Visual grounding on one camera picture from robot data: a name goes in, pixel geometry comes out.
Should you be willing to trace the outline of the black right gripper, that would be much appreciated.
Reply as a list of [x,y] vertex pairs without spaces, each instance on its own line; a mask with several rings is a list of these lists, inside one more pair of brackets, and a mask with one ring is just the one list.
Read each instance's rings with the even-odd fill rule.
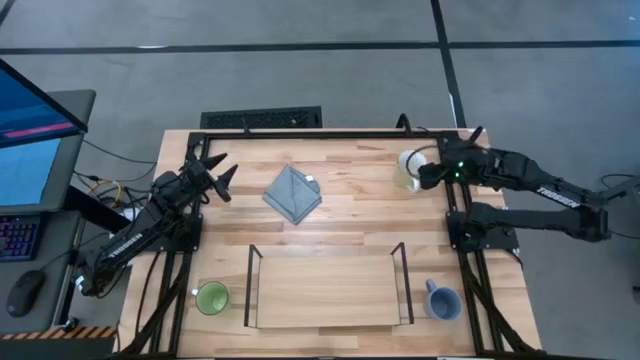
[[418,180],[422,189],[432,189],[443,181],[465,181],[466,170],[462,161],[436,164],[427,163],[417,170]]

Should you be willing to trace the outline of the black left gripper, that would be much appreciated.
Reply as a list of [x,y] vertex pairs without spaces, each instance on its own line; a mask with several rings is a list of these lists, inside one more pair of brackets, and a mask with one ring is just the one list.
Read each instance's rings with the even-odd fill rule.
[[201,158],[200,160],[188,160],[182,166],[182,191],[184,193],[204,193],[208,190],[215,190],[224,202],[230,202],[229,186],[238,169],[238,165],[233,165],[226,172],[219,175],[216,180],[209,173],[227,156],[227,153],[221,153],[212,157]]

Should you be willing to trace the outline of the large pale yellow-green mug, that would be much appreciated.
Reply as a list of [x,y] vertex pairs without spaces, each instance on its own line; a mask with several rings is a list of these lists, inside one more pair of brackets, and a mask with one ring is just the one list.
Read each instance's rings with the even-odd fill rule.
[[417,170],[425,164],[427,164],[427,160],[422,153],[413,155],[412,150],[402,152],[398,157],[394,176],[396,185],[413,193],[417,193],[421,189]]

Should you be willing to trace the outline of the blue mug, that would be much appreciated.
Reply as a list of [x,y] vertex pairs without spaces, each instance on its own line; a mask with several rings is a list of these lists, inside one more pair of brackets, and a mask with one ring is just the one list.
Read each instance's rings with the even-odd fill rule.
[[461,311],[461,299],[456,291],[451,288],[438,286],[433,280],[425,282],[427,295],[424,310],[430,317],[443,320],[456,320]]

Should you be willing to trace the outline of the green ribbed mug white handle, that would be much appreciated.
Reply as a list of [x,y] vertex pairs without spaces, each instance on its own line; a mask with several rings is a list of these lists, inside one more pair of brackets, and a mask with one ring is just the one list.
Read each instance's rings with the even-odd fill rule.
[[196,308],[204,315],[214,316],[221,313],[230,302],[228,288],[218,281],[206,283],[191,290],[195,297]]

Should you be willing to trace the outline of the wooden shelf with black legs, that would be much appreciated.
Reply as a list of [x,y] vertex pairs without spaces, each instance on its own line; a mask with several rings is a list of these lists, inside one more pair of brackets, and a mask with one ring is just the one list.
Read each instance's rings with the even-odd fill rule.
[[244,325],[254,329],[415,322],[406,246],[385,255],[266,257],[249,246]]

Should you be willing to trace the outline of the black keyboard at table edge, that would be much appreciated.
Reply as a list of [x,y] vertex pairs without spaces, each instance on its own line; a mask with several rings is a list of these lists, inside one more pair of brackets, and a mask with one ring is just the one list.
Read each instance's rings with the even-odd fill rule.
[[202,112],[201,129],[322,128],[320,106]]

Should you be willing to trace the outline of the folded grey cloth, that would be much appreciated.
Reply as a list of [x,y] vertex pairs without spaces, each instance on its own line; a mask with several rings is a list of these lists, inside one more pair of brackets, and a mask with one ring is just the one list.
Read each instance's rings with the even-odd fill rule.
[[265,190],[262,199],[293,225],[322,203],[318,182],[290,165]]

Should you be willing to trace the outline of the computer monitor blue screen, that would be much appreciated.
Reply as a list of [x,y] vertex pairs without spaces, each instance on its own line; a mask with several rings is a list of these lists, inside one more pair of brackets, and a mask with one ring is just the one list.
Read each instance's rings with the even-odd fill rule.
[[0,59],[0,213],[63,207],[96,92],[44,92]]

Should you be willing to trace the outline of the grey side desk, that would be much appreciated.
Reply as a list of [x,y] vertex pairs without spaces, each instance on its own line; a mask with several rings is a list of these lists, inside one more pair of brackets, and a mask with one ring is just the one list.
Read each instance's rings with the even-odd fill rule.
[[[62,328],[69,332],[81,326],[115,326],[123,308],[130,268],[127,268],[112,292],[103,299],[84,297],[74,288],[67,322],[52,325],[54,312],[81,216],[77,212],[50,213],[43,218],[44,227],[36,257],[30,261],[0,263],[0,335],[23,332],[43,332]],[[108,239],[101,229],[86,223],[82,252],[97,249]],[[43,270],[46,275],[31,311],[24,317],[13,318],[6,311],[11,286],[25,272]],[[113,351],[114,338],[0,340],[0,360],[91,360]]]

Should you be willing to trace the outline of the backlit black keyboard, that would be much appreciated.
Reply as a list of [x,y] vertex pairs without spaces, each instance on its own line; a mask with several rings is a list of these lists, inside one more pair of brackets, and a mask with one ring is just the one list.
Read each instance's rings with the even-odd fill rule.
[[0,262],[33,260],[40,243],[42,218],[0,216]]

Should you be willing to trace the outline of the orange black hazard tape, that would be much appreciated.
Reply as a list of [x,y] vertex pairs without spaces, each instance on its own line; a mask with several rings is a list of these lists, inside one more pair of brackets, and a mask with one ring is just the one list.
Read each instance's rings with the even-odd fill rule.
[[116,326],[81,326],[69,332],[62,328],[50,328],[43,332],[23,332],[0,335],[0,340],[51,340],[51,339],[99,339],[114,338]]

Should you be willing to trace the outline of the black computer mouse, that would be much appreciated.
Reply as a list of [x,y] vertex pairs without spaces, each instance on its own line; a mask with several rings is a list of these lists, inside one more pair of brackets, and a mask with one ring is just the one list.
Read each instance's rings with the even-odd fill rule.
[[46,275],[43,270],[30,270],[22,274],[11,286],[6,311],[14,318],[27,315],[44,284]]

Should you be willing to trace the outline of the silver metal rail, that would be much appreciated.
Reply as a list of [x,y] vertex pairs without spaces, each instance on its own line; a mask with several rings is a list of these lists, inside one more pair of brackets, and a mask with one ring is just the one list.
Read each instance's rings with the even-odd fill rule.
[[86,221],[80,219],[79,225],[76,229],[75,237],[72,243],[69,258],[66,262],[66,269],[63,277],[61,291],[58,298],[58,303],[54,312],[54,318],[52,325],[56,327],[63,326],[69,318],[69,310],[72,303],[72,297],[74,294],[75,285],[73,283],[73,274],[77,262],[78,253],[81,247],[82,236]]

